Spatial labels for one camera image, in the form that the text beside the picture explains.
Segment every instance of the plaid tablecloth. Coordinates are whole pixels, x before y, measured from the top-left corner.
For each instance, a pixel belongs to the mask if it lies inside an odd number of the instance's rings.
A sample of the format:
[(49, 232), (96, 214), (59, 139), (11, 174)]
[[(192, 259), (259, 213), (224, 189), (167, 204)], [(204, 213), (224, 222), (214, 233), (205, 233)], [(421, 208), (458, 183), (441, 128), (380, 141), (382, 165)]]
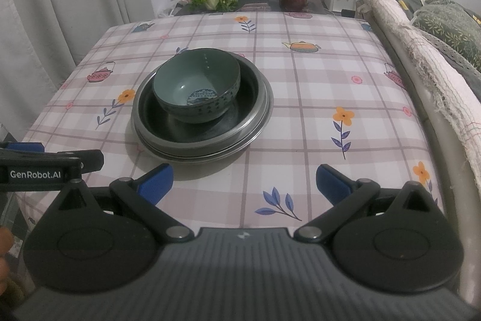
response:
[[(25, 141), (46, 151), (101, 149), (90, 186), (139, 177), (159, 164), (130, 127), (132, 98), (154, 68), (181, 51), (213, 47), (251, 60), (269, 80), (274, 111), (247, 150), (206, 165), (174, 165), (158, 207), (200, 227), (288, 227), (331, 207), (315, 174), (328, 163), (352, 179), (397, 188), (422, 182), (442, 208), (412, 102), (363, 21), (325, 15), (226, 13), (110, 28), (45, 107)], [(56, 193), (19, 195), (34, 225)]]

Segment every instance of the plastic bag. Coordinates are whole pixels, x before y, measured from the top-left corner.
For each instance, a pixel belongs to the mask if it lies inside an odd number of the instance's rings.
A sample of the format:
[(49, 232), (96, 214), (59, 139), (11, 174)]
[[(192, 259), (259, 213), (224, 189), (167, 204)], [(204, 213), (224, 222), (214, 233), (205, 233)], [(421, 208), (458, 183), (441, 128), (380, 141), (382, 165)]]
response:
[(190, 1), (191, 0), (170, 0), (167, 5), (157, 11), (157, 18), (173, 17), (181, 9), (177, 4), (186, 5), (190, 3)]

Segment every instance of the pink teapot print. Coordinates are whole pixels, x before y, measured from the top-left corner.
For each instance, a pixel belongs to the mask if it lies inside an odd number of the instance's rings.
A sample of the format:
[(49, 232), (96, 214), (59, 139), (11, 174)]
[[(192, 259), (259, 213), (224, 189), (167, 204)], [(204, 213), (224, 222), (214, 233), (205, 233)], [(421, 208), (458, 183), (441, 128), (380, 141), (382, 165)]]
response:
[(100, 65), (101, 69), (97, 68), (92, 74), (87, 76), (89, 82), (102, 82), (105, 81), (110, 74), (114, 72), (115, 62), (108, 61)]
[(404, 87), (403, 80), (401, 79), (401, 76), (397, 73), (394, 67), (391, 66), (389, 63), (384, 63), (384, 65), (386, 66), (386, 72), (384, 73), (384, 75), (386, 75), (386, 77), (388, 77), (400, 88), (403, 88), (404, 90), (406, 90), (406, 88)]

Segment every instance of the orange teapot print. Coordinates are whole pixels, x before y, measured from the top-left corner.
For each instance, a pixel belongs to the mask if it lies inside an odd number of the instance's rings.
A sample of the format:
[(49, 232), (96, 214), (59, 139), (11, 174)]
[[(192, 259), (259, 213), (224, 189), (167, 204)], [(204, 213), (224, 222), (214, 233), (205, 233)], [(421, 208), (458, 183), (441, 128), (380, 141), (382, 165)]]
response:
[(306, 43), (305, 41), (299, 41), (299, 43), (283, 43), (287, 48), (290, 48), (294, 52), (317, 52), (320, 48), (319, 45)]
[(100, 65), (101, 69), (97, 68), (92, 74), (87, 76), (89, 82), (102, 82), (105, 81), (110, 74), (114, 72), (115, 62), (108, 61)]

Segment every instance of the metal tray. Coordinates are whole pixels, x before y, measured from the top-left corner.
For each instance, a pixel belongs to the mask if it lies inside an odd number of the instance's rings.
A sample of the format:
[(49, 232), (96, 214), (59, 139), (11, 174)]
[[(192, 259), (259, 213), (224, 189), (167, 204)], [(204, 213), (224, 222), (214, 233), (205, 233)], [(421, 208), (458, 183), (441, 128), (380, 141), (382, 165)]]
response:
[(241, 84), (231, 108), (219, 119), (187, 124), (168, 115), (157, 103), (150, 73), (136, 94), (131, 124), (151, 153), (172, 162), (210, 162), (246, 147), (264, 129), (272, 113), (269, 82), (251, 63), (236, 54)]

